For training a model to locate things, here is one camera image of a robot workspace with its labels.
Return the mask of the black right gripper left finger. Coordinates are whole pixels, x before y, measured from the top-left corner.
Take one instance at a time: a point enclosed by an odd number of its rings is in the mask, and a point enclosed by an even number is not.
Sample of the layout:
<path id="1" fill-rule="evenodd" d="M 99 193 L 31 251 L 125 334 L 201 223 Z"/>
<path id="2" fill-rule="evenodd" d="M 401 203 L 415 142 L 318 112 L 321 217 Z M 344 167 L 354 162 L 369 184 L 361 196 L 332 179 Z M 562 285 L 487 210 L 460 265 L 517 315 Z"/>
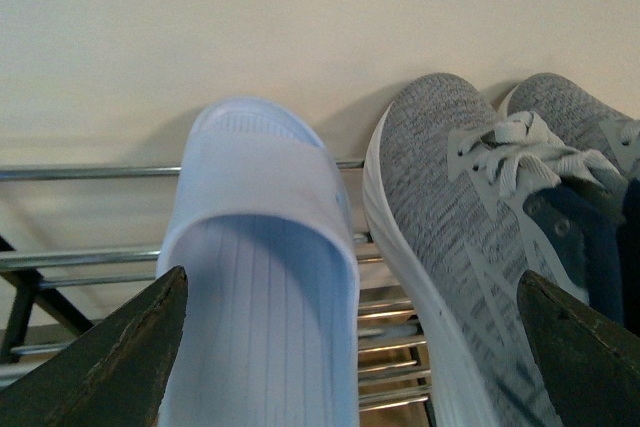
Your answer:
<path id="1" fill-rule="evenodd" d="M 4 426 L 151 426 L 188 298 L 172 268 L 104 321 L 1 393 Z"/>

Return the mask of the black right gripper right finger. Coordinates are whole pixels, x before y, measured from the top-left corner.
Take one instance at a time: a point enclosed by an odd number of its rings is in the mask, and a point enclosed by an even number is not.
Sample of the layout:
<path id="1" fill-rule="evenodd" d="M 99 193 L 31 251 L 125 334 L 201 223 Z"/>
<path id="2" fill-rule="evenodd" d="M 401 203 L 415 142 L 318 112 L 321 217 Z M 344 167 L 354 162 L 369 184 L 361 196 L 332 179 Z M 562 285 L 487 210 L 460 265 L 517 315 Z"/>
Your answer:
<path id="1" fill-rule="evenodd" d="M 639 338 L 531 270 L 517 304 L 563 424 L 637 426 Z"/>

